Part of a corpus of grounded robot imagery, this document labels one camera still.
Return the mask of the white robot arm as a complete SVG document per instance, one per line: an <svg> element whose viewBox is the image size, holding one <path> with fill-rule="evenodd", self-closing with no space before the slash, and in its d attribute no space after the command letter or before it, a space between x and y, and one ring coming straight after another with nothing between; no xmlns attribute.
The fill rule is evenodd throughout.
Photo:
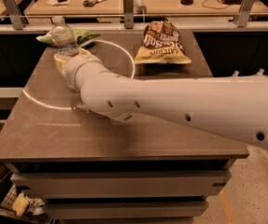
<svg viewBox="0 0 268 224"><path fill-rule="evenodd" d="M268 76L138 80L109 71L87 51L54 60L97 114L114 120L147 114L268 149Z"/></svg>

